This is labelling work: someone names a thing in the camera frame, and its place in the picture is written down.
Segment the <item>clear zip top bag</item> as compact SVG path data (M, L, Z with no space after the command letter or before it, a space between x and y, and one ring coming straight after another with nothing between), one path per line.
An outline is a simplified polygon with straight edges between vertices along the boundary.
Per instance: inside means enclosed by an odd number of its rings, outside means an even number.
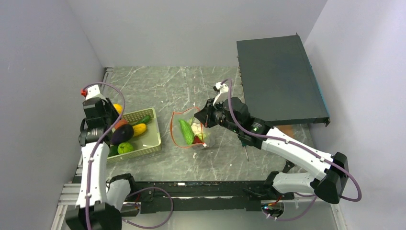
M198 107L183 112L173 112L170 121L170 135L173 143L179 148L202 150L215 145L215 137L194 114Z

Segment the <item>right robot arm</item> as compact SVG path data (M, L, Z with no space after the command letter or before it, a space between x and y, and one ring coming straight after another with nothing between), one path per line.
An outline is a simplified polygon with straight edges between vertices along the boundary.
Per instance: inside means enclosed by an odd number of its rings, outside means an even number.
M205 128L224 127L236 133L244 144L275 153L306 171L271 172L264 185L266 197L275 199L280 194L310 193L330 204L337 204L343 198L349 178L345 154L321 152L287 136L269 122L251 116L248 106L237 97L221 104L209 99L194 117Z

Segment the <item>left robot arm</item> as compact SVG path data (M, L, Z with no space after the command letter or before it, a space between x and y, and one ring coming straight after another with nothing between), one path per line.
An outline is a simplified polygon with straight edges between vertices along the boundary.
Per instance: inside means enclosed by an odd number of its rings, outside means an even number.
M72 230L120 230L124 201L136 198L138 188L131 174L119 176L106 191L106 164L110 152L112 127L120 119L108 98L87 97L82 103L85 118L80 125L79 144L83 158L79 196L65 222Z

